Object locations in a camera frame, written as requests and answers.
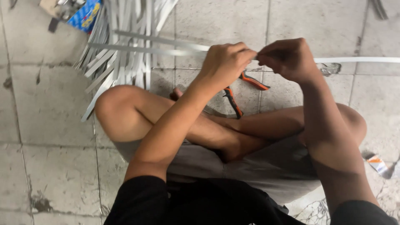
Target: hand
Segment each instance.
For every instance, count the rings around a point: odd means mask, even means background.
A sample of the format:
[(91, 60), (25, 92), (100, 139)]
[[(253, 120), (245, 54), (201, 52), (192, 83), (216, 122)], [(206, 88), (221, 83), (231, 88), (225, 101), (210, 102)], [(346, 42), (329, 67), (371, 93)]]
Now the hand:
[(296, 83), (306, 82), (321, 73), (304, 38), (278, 40), (264, 47), (257, 55), (260, 66)]
[(213, 45), (207, 52), (200, 73), (190, 86), (201, 85), (203, 90), (214, 96), (232, 84), (256, 55), (257, 52), (243, 42)]

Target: orange pliers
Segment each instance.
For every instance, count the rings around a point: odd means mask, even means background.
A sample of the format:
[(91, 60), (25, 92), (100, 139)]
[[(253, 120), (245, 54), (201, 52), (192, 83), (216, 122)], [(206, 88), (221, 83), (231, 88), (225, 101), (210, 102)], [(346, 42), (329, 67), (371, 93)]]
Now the orange pliers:
[[(253, 85), (258, 90), (268, 90), (271, 88), (270, 86), (266, 86), (266, 85), (260, 83), (258, 80), (246, 75), (246, 71), (243, 71), (241, 73), (241, 75), (239, 76), (239, 79), (244, 80), (247, 83)], [(240, 110), (240, 108), (236, 104), (235, 99), (233, 98), (232, 90), (228, 86), (228, 87), (224, 88), (224, 91), (225, 91), (225, 95), (223, 97), (228, 98), (230, 105), (232, 106), (233, 110), (235, 110), (236, 118), (240, 119), (243, 116), (243, 112)]]

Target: gray shorts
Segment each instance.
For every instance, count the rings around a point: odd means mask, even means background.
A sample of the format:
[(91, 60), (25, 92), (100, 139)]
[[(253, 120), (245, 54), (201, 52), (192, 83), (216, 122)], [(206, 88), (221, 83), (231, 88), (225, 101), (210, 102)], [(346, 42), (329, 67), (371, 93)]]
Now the gray shorts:
[[(114, 144), (129, 161), (140, 140)], [(267, 192), (279, 205), (292, 202), (321, 185), (308, 151), (297, 136), (230, 163), (223, 163), (213, 151), (200, 145), (184, 142), (168, 167), (167, 181), (186, 183), (210, 177), (244, 181)]]

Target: tile floor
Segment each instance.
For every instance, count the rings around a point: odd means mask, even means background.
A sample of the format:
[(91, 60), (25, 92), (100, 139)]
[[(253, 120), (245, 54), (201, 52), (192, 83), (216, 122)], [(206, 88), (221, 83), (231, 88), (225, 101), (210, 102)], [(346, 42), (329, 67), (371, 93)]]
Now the tile floor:
[[(127, 164), (98, 121), (80, 118), (91, 100), (89, 81), (71, 68), (86, 35), (65, 24), (47, 32), (50, 17), (40, 0), (0, 0), (0, 224), (101, 224)], [(376, 18), (367, 0), (180, 0), (160, 33), (199, 44), (245, 41), (254, 50), (281, 38), (303, 36), (316, 57), (400, 57), (400, 4), (385, 0), (390, 20)], [(201, 59), (160, 56), (152, 92), (185, 89)], [(272, 86), (260, 93), (236, 81), (233, 91), (246, 114), (302, 104), (298, 85), (252, 64), (251, 75)], [(326, 80), (337, 102), (367, 121), (360, 150), (393, 163), (400, 155), (400, 64), (349, 63)], [(222, 94), (211, 111), (232, 115)], [(382, 208), (400, 219), (400, 180), (385, 180), (369, 165), (368, 180)], [(307, 224), (329, 223), (321, 188), (287, 205)]]

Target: person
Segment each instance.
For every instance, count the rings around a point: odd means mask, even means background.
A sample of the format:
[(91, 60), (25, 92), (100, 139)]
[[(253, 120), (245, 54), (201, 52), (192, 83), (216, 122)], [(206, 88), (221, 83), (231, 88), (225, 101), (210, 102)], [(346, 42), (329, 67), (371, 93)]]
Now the person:
[[(239, 120), (203, 108), (256, 56), (299, 84), (304, 106)], [(244, 43), (210, 47), (176, 102), (134, 86), (95, 106), (105, 133), (129, 161), (104, 224), (303, 224), (283, 207), (322, 184), (331, 224), (397, 224), (380, 208), (358, 149), (363, 118), (335, 103), (303, 38), (259, 53)]]

